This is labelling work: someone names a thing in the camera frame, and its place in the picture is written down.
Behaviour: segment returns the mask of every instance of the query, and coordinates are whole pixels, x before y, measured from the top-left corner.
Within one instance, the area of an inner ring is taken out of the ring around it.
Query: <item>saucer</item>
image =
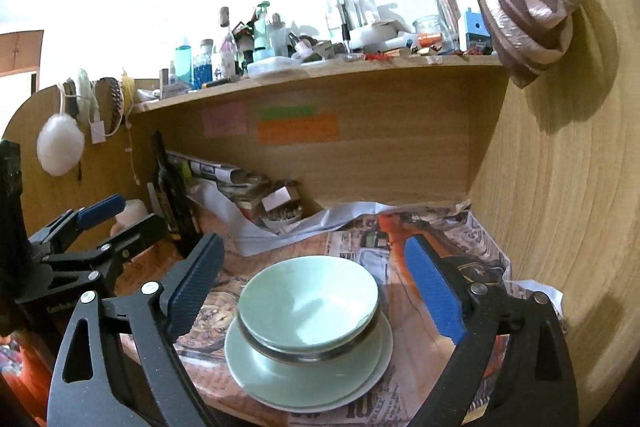
[[[351,395],[372,375],[382,353],[382,334],[376,328],[350,353],[307,365],[275,360],[253,349],[234,321],[226,332],[225,358],[231,376],[259,401],[279,407],[318,407]]]
[[[286,407],[277,403],[268,402],[258,396],[255,396],[248,391],[245,392],[251,396],[251,398],[256,399],[258,402],[261,402],[269,407],[273,407],[274,409],[279,409],[281,411],[300,413],[300,414],[311,414],[318,412],[331,411],[333,409],[338,409],[338,407],[342,407],[343,405],[347,405],[352,401],[358,399],[362,395],[368,393],[372,387],[374,387],[379,381],[380,378],[385,374],[387,367],[389,366],[389,362],[391,362],[391,354],[394,349],[394,336],[391,332],[391,325],[389,325],[389,321],[385,317],[385,315],[380,316],[379,325],[382,340],[382,352],[380,353],[380,358],[378,359],[378,363],[371,373],[370,377],[364,381],[364,383],[357,388],[353,393],[348,394],[347,396],[333,401],[331,403],[326,403],[322,405],[315,405],[311,407]]]

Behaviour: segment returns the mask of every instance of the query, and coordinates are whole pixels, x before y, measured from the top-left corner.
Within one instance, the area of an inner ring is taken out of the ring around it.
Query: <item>pink sticky note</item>
[[[230,102],[202,110],[202,127],[205,138],[247,134],[244,102]]]

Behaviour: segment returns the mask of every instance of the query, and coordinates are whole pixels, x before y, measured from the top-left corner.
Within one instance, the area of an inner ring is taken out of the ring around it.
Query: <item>blue gripper pad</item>
[[[404,262],[438,332],[458,344],[466,333],[460,299],[415,237],[404,244]]]

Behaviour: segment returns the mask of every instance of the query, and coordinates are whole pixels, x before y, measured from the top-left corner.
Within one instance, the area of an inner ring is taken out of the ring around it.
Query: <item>newspaper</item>
[[[219,233],[225,243],[225,264],[194,327],[175,344],[185,369],[204,401],[220,410],[265,426],[404,426],[427,398],[454,345],[438,334],[425,304],[404,265],[404,242],[422,234],[438,254],[470,281],[504,285],[508,293],[526,297],[530,290],[511,281],[510,261],[465,205],[414,208],[361,216],[341,230],[320,232],[302,241],[251,257],[242,257],[229,229],[212,212],[198,209],[206,232]],[[248,397],[226,367],[224,339],[246,283],[265,267],[303,255],[331,255],[359,263],[381,290],[383,312],[394,335],[394,353],[383,378],[363,397],[328,412],[293,414],[267,407]],[[116,292],[125,295],[149,279],[158,279],[179,258],[170,244],[134,258],[118,279]],[[497,337],[470,415],[482,412],[494,388],[508,338]],[[123,335],[125,351],[136,357],[135,345]]]

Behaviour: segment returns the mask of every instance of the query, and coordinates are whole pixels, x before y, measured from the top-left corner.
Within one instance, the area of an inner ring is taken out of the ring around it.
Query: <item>green sticky note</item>
[[[260,120],[282,120],[285,118],[305,118],[315,116],[315,105],[275,105],[260,110]]]

